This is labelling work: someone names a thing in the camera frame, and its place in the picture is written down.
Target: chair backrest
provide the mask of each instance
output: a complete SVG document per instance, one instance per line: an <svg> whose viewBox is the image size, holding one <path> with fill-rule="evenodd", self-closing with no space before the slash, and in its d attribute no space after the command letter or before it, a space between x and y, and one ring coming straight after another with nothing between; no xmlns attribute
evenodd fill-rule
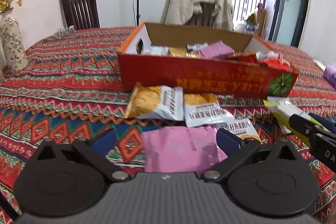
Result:
<svg viewBox="0 0 336 224"><path fill-rule="evenodd" d="M201 14L193 14L186 25L207 26L213 28L216 16L212 16L215 5L212 3L200 3L202 8Z"/></svg>
<svg viewBox="0 0 336 224"><path fill-rule="evenodd" d="M96 0L61 0L67 26L76 30L99 28Z"/></svg>

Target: wrapper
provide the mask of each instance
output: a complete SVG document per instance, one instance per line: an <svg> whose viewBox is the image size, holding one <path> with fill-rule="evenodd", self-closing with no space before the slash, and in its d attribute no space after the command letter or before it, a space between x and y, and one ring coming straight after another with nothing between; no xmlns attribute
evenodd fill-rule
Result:
<svg viewBox="0 0 336 224"><path fill-rule="evenodd" d="M183 90L169 86L134 87L124 118L182 121Z"/></svg>
<svg viewBox="0 0 336 224"><path fill-rule="evenodd" d="M174 57L201 58L197 54L187 52L185 48L169 48L169 54Z"/></svg>
<svg viewBox="0 0 336 224"><path fill-rule="evenodd" d="M225 59L230 54L233 54L235 51L224 44L222 40L210 44L208 47L201 48L199 50L199 55L204 59Z"/></svg>
<svg viewBox="0 0 336 224"><path fill-rule="evenodd" d="M265 106L272 112L272 114L275 116L275 118L279 121L279 123L286 126L293 134L295 134L297 137L302 140L308 147L310 147L309 138L302 133L292 129L289 126L289 118L290 116L296 114L298 116L301 116L315 124L318 124L323 127L323 130L328 131L327 128L325 128L322 124L320 124L317 120L315 120L313 117L311 117L308 113L302 111L297 106L293 105L290 101L278 101L278 102L270 102L268 100L264 100Z"/></svg>
<svg viewBox="0 0 336 224"><path fill-rule="evenodd" d="M164 127L142 133L145 172L201 174L227 158L217 146L214 127Z"/></svg>
<svg viewBox="0 0 336 224"><path fill-rule="evenodd" d="M184 120L188 128L219 124L234 120L234 116L219 106L213 94L185 94Z"/></svg>
<svg viewBox="0 0 336 224"><path fill-rule="evenodd" d="M191 52L191 53L196 53L198 50L204 48L204 47L208 47L208 43L203 43L203 44L195 44L195 45L187 45L187 50L188 52Z"/></svg>
<svg viewBox="0 0 336 224"><path fill-rule="evenodd" d="M286 61L282 54L274 51L257 52L255 58L258 63L265 63L270 68L291 71L291 65Z"/></svg>
<svg viewBox="0 0 336 224"><path fill-rule="evenodd" d="M278 102L289 101L289 98L288 97L272 97L272 96L268 96L267 100L270 101L270 102L278 103ZM284 124L282 124L281 121L278 120L278 123L279 123L280 129L281 129L281 133L283 135L287 135L287 134L291 133L291 130L288 127L286 127Z"/></svg>
<svg viewBox="0 0 336 224"><path fill-rule="evenodd" d="M323 78L329 82L334 88L336 88L336 66L326 66Z"/></svg>
<svg viewBox="0 0 336 224"><path fill-rule="evenodd" d="M224 128L243 140L246 138L254 138L262 143L257 131L252 125L251 121L247 118L220 124L217 126L217 128Z"/></svg>
<svg viewBox="0 0 336 224"><path fill-rule="evenodd" d="M168 47L162 46L150 46L148 48L144 48L141 51L142 55L157 55L157 56L167 56L169 53Z"/></svg>

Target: barcode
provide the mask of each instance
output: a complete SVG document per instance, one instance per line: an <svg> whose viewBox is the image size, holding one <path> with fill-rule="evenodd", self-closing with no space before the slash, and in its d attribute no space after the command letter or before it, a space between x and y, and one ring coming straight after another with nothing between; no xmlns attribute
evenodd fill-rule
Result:
<svg viewBox="0 0 336 224"><path fill-rule="evenodd" d="M250 126L250 121L241 121L241 122L226 124L224 128L230 132L235 132L237 130L246 129L249 126Z"/></svg>
<svg viewBox="0 0 336 224"><path fill-rule="evenodd" d="M226 115L226 110L222 108L211 108L211 109L206 109L203 111L194 111L194 112L189 113L189 117L191 119L216 117L220 115Z"/></svg>
<svg viewBox="0 0 336 224"><path fill-rule="evenodd" d="M176 100L176 92L174 89L171 89L170 94L170 104L169 104L169 111L172 115L175 115L175 100Z"/></svg>

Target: beige coat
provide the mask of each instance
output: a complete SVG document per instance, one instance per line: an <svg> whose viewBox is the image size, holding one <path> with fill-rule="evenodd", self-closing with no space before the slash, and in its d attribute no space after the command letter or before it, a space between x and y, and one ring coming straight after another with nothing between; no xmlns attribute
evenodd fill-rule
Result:
<svg viewBox="0 0 336 224"><path fill-rule="evenodd" d="M161 23L184 25L193 13L202 13L200 3L215 4L212 16L215 16L214 28L233 30L232 0L166 0Z"/></svg>

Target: cardboard box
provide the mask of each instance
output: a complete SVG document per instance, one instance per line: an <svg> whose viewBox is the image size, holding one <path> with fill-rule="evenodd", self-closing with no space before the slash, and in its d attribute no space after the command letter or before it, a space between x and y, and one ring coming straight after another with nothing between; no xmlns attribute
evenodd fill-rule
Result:
<svg viewBox="0 0 336 224"><path fill-rule="evenodd" d="M267 98L276 90L278 96L287 96L298 71L269 68L261 64L237 61L215 61L172 56L137 54L140 39L143 46L151 44L186 48L187 44L212 43L222 40L235 52L272 50L260 37L209 29L201 26L164 25L142 23L121 45L118 55L121 81L125 90L132 90L136 82L144 86L181 86L185 93L233 94L237 97Z"/></svg>

